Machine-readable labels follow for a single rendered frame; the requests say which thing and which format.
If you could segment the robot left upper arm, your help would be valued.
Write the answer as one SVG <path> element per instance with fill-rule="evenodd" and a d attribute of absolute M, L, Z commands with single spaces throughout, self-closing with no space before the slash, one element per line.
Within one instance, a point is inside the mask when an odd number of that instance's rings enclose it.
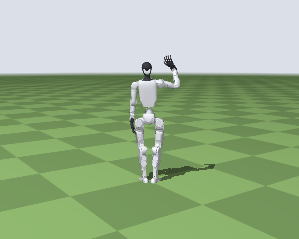
<path fill-rule="evenodd" d="M 138 81 L 133 82 L 131 84 L 131 105 L 136 105 L 137 100 L 136 100 L 136 95 L 137 95 L 137 90 L 136 88 L 138 87 Z"/>

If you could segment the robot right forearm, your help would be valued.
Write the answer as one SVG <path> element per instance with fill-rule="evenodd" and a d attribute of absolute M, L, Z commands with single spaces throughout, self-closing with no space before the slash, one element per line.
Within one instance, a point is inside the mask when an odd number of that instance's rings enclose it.
<path fill-rule="evenodd" d="M 173 81 L 175 82 L 176 86 L 180 85 L 180 79 L 178 77 L 178 71 L 174 68 L 172 69 L 172 74 L 173 74 Z"/>

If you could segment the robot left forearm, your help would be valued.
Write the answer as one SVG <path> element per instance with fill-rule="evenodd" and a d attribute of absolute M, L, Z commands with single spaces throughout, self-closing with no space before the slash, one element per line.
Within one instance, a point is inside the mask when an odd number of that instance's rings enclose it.
<path fill-rule="evenodd" d="M 131 99 L 130 99 L 130 118 L 131 117 L 133 117 L 134 118 L 134 116 L 135 116 L 135 106 L 133 106 L 133 105 L 131 105 Z M 130 120 L 130 118 L 129 118 L 129 120 Z M 135 120 L 135 118 L 134 118 L 134 120 Z"/>

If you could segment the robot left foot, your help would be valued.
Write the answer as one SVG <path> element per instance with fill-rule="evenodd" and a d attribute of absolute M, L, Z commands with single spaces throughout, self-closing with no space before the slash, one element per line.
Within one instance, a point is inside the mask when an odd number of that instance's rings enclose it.
<path fill-rule="evenodd" d="M 144 183 L 147 183 L 147 182 L 148 182 L 148 179 L 145 178 L 145 176 L 144 176 L 144 178 L 140 177 L 139 179 L 140 179 L 141 181 L 143 181 Z"/>

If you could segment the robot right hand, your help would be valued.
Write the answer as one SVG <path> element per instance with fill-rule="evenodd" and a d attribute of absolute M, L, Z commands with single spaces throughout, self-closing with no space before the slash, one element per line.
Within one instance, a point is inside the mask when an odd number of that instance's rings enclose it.
<path fill-rule="evenodd" d="M 170 55 L 170 58 L 169 58 L 169 55 L 168 55 L 168 59 L 167 59 L 167 56 L 166 56 L 166 59 L 164 58 L 164 60 L 165 60 L 164 64 L 167 65 L 168 67 L 170 67 L 171 70 L 174 69 L 174 68 L 177 70 L 176 66 L 174 65 L 174 63 L 172 61 L 171 55 Z"/>

